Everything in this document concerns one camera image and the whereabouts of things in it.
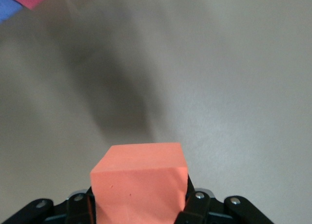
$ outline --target blue paper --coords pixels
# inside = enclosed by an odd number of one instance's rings
[[[7,20],[23,8],[14,0],[0,0],[0,23]]]

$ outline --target orange foam cube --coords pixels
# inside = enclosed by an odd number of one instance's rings
[[[112,146],[90,177],[97,224],[173,224],[185,206],[180,143]]]

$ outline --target gray surface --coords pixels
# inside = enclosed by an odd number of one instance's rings
[[[0,221],[178,141],[196,187],[310,223],[312,0],[47,0],[0,25]]]

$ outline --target white table surface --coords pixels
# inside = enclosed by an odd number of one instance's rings
[[[180,142],[196,187],[312,220],[312,0],[47,0],[0,25],[0,222]]]

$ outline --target bolt head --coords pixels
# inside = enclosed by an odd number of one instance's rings
[[[239,200],[238,198],[236,198],[236,197],[232,197],[232,198],[230,199],[230,201],[231,201],[232,204],[234,204],[234,205],[239,205],[239,204],[240,204],[240,200]]]
[[[46,204],[47,204],[47,201],[46,201],[46,200],[42,200],[40,203],[38,203],[38,204],[36,205],[36,208],[42,208],[42,207],[44,207]]]
[[[78,194],[75,198],[74,198],[74,201],[80,201],[82,200],[83,198],[83,195],[82,194]]]
[[[197,192],[197,193],[195,194],[195,196],[196,196],[196,198],[198,198],[198,199],[203,199],[203,198],[205,197],[205,195],[204,195],[203,193],[201,193],[201,192]]]

